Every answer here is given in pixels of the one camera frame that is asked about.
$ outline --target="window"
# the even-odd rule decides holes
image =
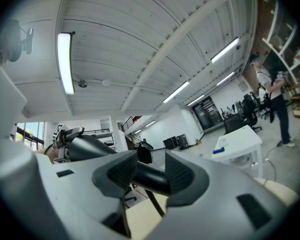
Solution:
[[[16,142],[23,142],[24,141],[24,137],[22,136],[22,134],[20,134],[19,132],[16,133],[16,138],[15,138]]]
[[[21,122],[21,123],[18,123],[18,127],[22,130],[25,129],[25,123],[24,122]]]
[[[16,142],[23,142],[32,151],[44,148],[44,122],[18,123],[16,129]]]

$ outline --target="man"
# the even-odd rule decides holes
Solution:
[[[263,68],[260,57],[257,54],[252,54],[249,58],[249,62],[255,69],[258,82],[266,89],[267,93],[269,93],[271,106],[278,115],[282,144],[285,147],[294,148],[296,144],[293,142],[294,138],[291,138],[289,134],[288,111],[284,97],[281,94],[281,86],[285,84],[285,79],[276,79],[273,81],[269,72]]]
[[[266,89],[260,83],[258,89],[259,89],[259,98],[261,101],[263,101],[266,95]]]

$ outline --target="glass door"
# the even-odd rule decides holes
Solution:
[[[222,117],[210,97],[195,105],[193,111],[204,130],[222,123]]]

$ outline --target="ceiling light fixture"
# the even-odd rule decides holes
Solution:
[[[231,77],[235,72],[232,72],[230,75],[226,76],[224,79],[222,79],[220,82],[218,82],[216,85],[221,85],[224,81],[226,81],[229,77]]]
[[[60,33],[57,38],[58,64],[63,88],[66,94],[75,94],[71,70],[72,33]]]
[[[194,101],[192,101],[191,103],[188,104],[188,106],[191,106],[193,103],[197,102],[198,100],[200,100],[201,98],[203,98],[205,95],[201,95],[199,98],[196,98]]]
[[[184,89],[187,85],[189,84],[188,81],[184,82],[178,89],[176,89],[172,94],[170,94],[168,96],[168,98],[166,98],[163,103],[167,103],[168,101],[170,101],[174,96],[176,96],[179,92],[182,91],[182,89]]]
[[[151,123],[147,124],[145,127],[148,127],[150,125],[152,125],[155,121],[152,121]]]
[[[226,47],[224,47],[221,51],[219,51],[214,57],[212,57],[211,62],[215,63],[218,59],[220,59],[223,55],[225,55],[232,47],[234,47],[238,43],[239,43],[239,38],[237,37]]]

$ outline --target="desk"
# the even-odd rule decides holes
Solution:
[[[220,136],[215,145],[215,150],[222,148],[219,141],[225,139],[227,145],[221,153],[213,154],[213,161],[224,161],[255,153],[258,161],[258,178],[263,176],[263,157],[261,153],[262,140],[248,125],[226,135]]]
[[[156,193],[154,196],[162,210],[166,213],[168,197]],[[131,239],[134,240],[144,239],[162,219],[150,199],[132,206],[125,213],[131,231]]]
[[[299,199],[299,196],[293,190],[282,184],[271,180],[266,181],[262,178],[254,179],[259,184],[264,185],[267,190],[273,193],[287,207],[291,207]],[[160,194],[154,195],[161,208],[166,212],[167,197]],[[134,240],[144,239],[162,220],[149,199],[138,203],[125,212],[132,239]]]

